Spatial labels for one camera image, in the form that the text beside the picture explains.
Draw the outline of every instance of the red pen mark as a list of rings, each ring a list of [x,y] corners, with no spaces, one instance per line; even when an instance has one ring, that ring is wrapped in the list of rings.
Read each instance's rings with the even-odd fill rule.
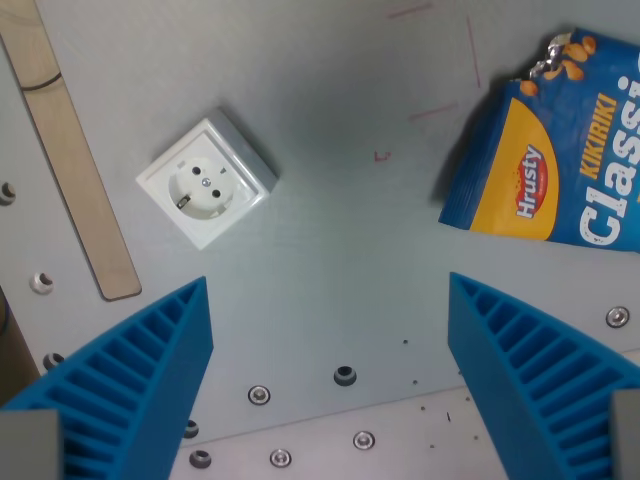
[[[431,2],[423,3],[422,5],[417,5],[415,7],[407,8],[405,10],[400,10],[398,12],[393,12],[387,15],[389,20],[393,20],[394,18],[402,17],[404,15],[410,15],[412,13],[422,12],[424,10],[429,10],[433,5]]]
[[[469,43],[471,43],[471,53],[473,54],[473,68],[476,70],[476,80],[478,81],[478,88],[480,88],[480,71],[478,70],[478,56],[476,55],[476,43],[473,40],[473,30],[471,30],[471,19],[467,15],[467,31],[469,32]]]
[[[384,162],[385,160],[389,160],[391,156],[391,152],[386,152],[382,157],[378,155],[378,151],[373,152],[373,161],[374,162]]]
[[[449,105],[445,105],[444,107],[434,108],[433,110],[426,110],[424,112],[414,113],[413,115],[409,115],[409,121],[415,122],[416,120],[420,120],[421,118],[430,117],[431,115],[436,115],[442,112],[448,112],[449,110],[453,110],[458,106],[458,103],[450,103]]]

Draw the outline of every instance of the dark mark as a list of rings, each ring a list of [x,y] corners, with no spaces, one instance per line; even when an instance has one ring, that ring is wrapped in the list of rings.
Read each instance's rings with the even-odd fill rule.
[[[389,20],[393,20],[394,18],[402,17],[404,15],[410,15],[412,13],[423,12],[424,10],[429,10],[432,7],[433,7],[433,5],[431,4],[431,2],[427,2],[427,3],[424,3],[422,5],[418,5],[416,7],[407,8],[405,10],[399,10],[397,12],[390,13],[389,15],[387,15],[387,18]]]
[[[478,55],[476,54],[476,43],[473,40],[473,30],[471,29],[471,19],[467,15],[467,32],[469,33],[469,43],[471,44],[471,53],[473,54],[473,68],[476,71],[476,80],[478,82],[478,88],[482,85],[480,83],[480,70],[478,69]]]
[[[437,113],[448,112],[449,110],[453,110],[458,107],[458,103],[450,103],[449,105],[445,105],[443,107],[434,108],[433,110],[425,110],[424,112],[414,113],[409,115],[409,121],[415,122],[416,120],[420,120],[421,118],[430,117],[431,115],[435,115]]]

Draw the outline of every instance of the metal plate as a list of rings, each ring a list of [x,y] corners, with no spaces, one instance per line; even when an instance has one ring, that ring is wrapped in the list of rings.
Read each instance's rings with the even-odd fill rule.
[[[193,443],[461,385],[446,344],[452,270],[619,351],[640,346],[637,255],[437,223],[449,152],[494,75],[523,67],[563,19],[599,15],[601,30],[636,31],[640,4],[577,5],[40,2],[143,292],[100,300],[3,63],[13,110],[2,110],[0,136],[3,155],[19,159],[7,172],[22,206],[0,210],[0,283],[32,353],[68,356],[207,275],[216,347]],[[219,104],[280,182],[198,252],[135,177]],[[29,290],[36,271],[54,278],[52,294]],[[632,316],[619,330],[604,321],[615,305]],[[341,365],[357,371],[352,387],[333,382]],[[247,400],[256,384],[268,405]]]
[[[626,355],[640,364],[640,351]],[[360,430],[375,435],[370,451],[354,448]],[[337,415],[203,443],[213,462],[189,465],[195,447],[182,448],[170,480],[233,478],[281,480],[326,478],[387,480],[506,480],[482,418],[466,388],[362,408]],[[269,452],[291,452],[286,471],[274,468]]]

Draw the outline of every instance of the peanut image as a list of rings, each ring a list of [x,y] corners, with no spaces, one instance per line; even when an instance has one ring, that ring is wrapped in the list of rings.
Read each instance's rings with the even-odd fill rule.
[[[564,70],[564,65],[559,65],[555,70],[549,70],[548,72],[544,72],[544,78],[547,80],[553,80]]]
[[[564,68],[567,69],[567,77],[569,77],[569,80],[579,82],[584,79],[584,72],[582,69],[571,60],[563,60],[562,64],[564,65]]]
[[[520,82],[520,91],[527,97],[535,97],[538,94],[538,86],[531,80]]]
[[[580,63],[586,62],[587,58],[589,58],[587,51],[579,43],[570,43],[564,47],[562,53],[570,56],[573,60]]]
[[[593,55],[596,53],[596,39],[593,37],[584,37],[582,39],[582,46],[584,50],[589,54]]]

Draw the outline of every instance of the ribbed blue plastic part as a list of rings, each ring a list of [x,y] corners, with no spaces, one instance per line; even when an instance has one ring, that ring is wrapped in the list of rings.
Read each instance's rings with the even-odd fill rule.
[[[212,351],[202,277],[78,350],[5,409],[59,411],[66,480],[165,480]]]
[[[511,480],[612,478],[609,402],[614,390],[640,387],[638,367],[455,273],[449,347]]]

